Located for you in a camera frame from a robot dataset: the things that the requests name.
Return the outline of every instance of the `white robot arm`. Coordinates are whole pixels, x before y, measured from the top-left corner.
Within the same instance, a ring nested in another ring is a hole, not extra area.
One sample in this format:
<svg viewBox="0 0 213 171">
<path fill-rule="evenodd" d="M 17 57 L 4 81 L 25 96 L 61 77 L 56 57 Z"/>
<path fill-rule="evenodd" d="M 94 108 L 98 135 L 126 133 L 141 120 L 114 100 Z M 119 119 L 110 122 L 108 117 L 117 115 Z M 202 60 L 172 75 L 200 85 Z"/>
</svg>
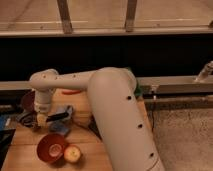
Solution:
<svg viewBox="0 0 213 171">
<path fill-rule="evenodd" d="M 136 79 L 127 69 L 59 75 L 50 69 L 30 78 L 35 110 L 50 110 L 55 88 L 86 90 L 114 171 L 164 171 L 134 96 Z"/>
</svg>

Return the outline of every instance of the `bowl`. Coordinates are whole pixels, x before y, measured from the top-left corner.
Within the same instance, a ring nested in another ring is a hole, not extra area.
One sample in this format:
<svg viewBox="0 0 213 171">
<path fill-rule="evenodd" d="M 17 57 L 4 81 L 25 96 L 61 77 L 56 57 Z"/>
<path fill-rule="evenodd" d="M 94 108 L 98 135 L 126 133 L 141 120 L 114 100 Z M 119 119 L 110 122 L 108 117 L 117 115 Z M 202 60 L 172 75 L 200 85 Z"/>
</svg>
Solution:
<svg viewBox="0 0 213 171">
<path fill-rule="evenodd" d="M 67 145 L 64 136 L 58 133 L 51 133 L 40 140 L 37 146 L 37 155 L 40 160 L 51 164 L 63 156 Z"/>
</svg>

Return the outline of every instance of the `small fruit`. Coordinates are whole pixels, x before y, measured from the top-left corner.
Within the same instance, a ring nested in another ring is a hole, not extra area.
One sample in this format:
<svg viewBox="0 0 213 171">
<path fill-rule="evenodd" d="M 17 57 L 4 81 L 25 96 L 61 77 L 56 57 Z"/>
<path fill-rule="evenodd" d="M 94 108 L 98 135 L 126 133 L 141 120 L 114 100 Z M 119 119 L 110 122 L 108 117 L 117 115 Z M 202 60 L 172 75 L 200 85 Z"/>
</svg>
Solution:
<svg viewBox="0 0 213 171">
<path fill-rule="evenodd" d="M 77 163 L 81 158 L 81 150 L 76 145 L 69 145 L 64 151 L 64 159 L 70 163 Z"/>
</svg>

